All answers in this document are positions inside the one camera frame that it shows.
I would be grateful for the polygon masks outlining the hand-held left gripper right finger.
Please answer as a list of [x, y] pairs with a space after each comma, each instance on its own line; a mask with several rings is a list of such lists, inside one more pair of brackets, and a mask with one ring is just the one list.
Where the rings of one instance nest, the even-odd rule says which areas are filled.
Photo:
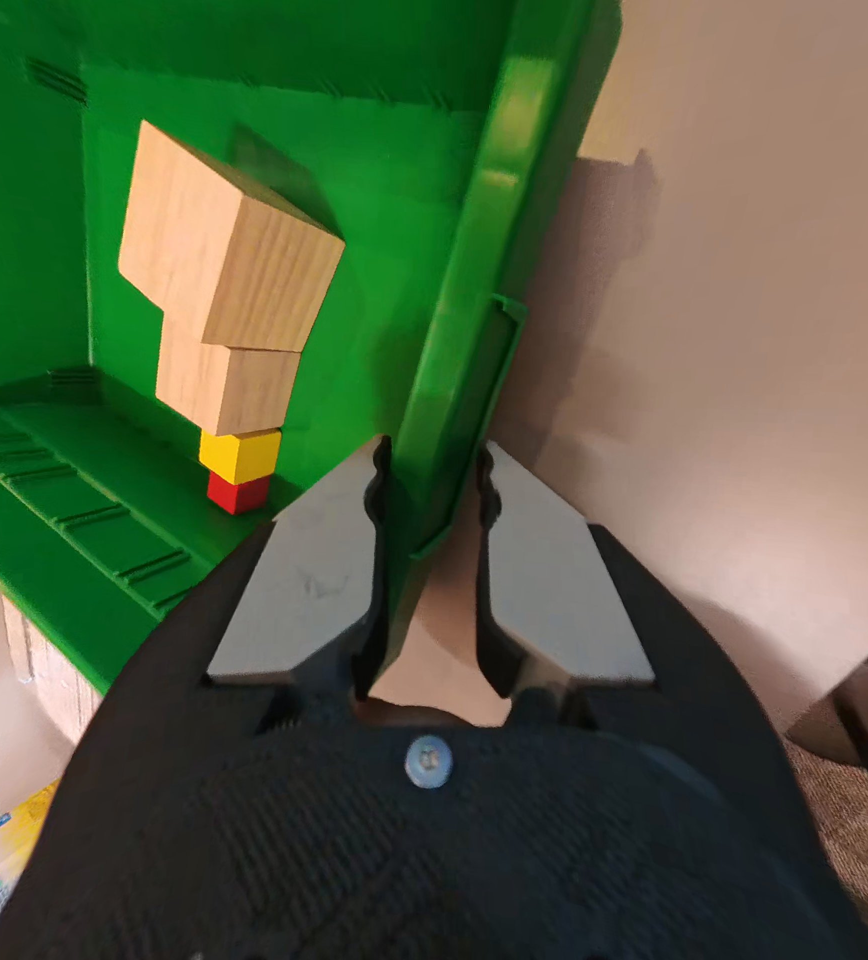
[[652, 687], [655, 672], [584, 516], [492, 440], [476, 484], [476, 656], [497, 696]]

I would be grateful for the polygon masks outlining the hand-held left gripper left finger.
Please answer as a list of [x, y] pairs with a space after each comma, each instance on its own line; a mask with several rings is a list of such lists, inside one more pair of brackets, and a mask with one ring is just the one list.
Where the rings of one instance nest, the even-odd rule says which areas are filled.
[[214, 683], [365, 696], [387, 649], [391, 448], [372, 438], [275, 517], [207, 667]]

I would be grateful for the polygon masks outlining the small red cube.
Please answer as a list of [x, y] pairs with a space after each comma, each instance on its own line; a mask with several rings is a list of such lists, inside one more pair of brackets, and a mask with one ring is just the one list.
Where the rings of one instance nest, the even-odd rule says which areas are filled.
[[206, 496], [226, 513], [240, 516], [264, 507], [271, 478], [271, 475], [266, 475], [235, 484], [212, 471], [208, 475]]

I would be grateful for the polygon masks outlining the small yellow cube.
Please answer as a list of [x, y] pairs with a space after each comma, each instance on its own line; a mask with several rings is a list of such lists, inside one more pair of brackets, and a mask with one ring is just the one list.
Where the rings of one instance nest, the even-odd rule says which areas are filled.
[[282, 438], [279, 428], [224, 436], [201, 430], [199, 460], [229, 484], [253, 482], [275, 473]]

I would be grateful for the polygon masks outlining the medium wooden cube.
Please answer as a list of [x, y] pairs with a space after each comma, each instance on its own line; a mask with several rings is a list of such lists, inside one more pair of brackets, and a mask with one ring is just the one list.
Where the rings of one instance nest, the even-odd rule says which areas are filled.
[[214, 436], [284, 426], [303, 354], [198, 340], [164, 317], [154, 395]]

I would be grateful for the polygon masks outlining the large wooden cube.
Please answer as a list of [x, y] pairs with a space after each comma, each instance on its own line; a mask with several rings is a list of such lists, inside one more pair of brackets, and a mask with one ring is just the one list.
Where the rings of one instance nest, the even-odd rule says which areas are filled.
[[269, 186], [141, 121], [118, 268], [195, 343], [301, 353], [344, 250]]

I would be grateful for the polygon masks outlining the green plastic bin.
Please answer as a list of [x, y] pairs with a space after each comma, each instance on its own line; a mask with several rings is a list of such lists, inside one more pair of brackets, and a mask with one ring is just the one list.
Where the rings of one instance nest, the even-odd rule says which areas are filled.
[[[620, 2], [0, 2], [0, 592], [106, 693], [272, 513], [392, 438], [394, 599], [451, 529]], [[142, 121], [345, 243], [268, 503], [206, 497], [118, 254]]]

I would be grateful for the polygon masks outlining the laminated printed sheet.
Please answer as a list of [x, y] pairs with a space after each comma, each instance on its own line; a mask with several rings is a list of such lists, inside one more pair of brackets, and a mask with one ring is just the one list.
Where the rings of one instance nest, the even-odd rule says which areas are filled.
[[15, 677], [32, 691], [57, 730], [76, 746], [99, 709], [103, 694], [8, 597], [1, 599]]

